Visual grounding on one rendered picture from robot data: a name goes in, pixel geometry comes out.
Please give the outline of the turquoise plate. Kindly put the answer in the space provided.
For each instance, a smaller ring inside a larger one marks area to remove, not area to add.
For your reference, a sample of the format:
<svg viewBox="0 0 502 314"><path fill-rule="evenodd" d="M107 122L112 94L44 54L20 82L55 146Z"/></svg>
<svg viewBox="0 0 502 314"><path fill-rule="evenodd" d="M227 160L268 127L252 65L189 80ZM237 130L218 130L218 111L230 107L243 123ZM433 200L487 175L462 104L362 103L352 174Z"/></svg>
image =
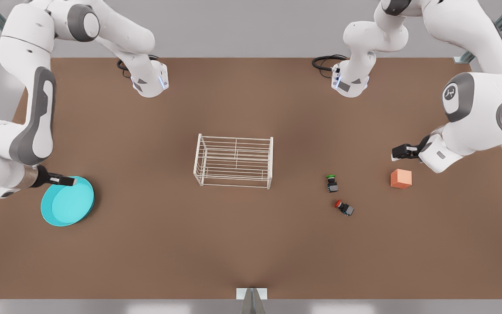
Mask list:
<svg viewBox="0 0 502 314"><path fill-rule="evenodd" d="M83 177L74 176L72 186L52 185L41 200L41 215L52 226L70 226L84 219L95 203L91 183Z"/></svg>

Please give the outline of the red button switch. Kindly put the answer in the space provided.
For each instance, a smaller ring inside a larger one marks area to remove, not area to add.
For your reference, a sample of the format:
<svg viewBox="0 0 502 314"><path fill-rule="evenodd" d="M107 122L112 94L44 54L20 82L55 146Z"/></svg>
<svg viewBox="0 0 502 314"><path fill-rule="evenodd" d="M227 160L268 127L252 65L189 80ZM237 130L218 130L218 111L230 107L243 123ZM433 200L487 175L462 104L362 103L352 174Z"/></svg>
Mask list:
<svg viewBox="0 0 502 314"><path fill-rule="evenodd" d="M351 216L354 212L353 207L351 207L349 204L343 203L343 201L341 201L340 199L337 200L334 207L346 216Z"/></svg>

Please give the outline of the orange cube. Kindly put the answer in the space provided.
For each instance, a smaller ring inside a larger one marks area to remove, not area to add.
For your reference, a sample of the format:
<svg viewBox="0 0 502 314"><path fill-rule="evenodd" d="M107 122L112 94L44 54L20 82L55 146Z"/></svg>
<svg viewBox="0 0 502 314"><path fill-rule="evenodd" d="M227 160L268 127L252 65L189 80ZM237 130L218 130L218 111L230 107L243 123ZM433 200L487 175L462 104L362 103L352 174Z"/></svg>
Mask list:
<svg viewBox="0 0 502 314"><path fill-rule="evenodd" d="M396 169L390 175L390 186L405 189L412 185L412 172L404 169Z"/></svg>

